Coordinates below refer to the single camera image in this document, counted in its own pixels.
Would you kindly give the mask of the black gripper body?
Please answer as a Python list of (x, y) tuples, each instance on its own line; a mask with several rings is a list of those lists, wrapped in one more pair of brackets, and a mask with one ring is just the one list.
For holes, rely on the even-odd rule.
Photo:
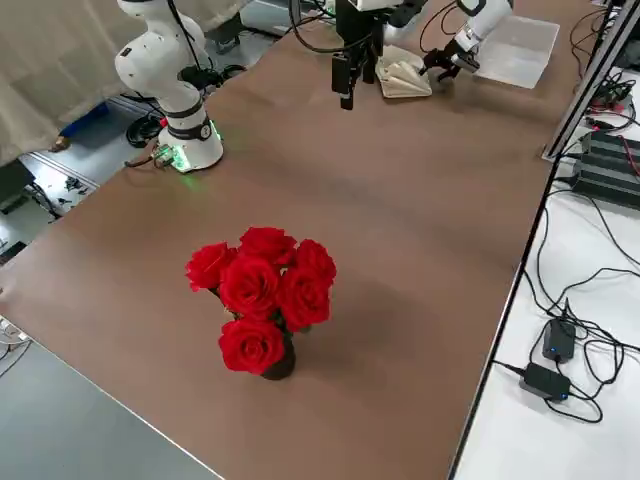
[(337, 52), (345, 52), (369, 40), (384, 19), (383, 10), (361, 11), (348, 0), (335, 2), (336, 32), (343, 45)]
[(454, 36), (444, 47), (442, 51), (443, 62), (445, 65), (461, 65), (465, 59), (465, 49)]

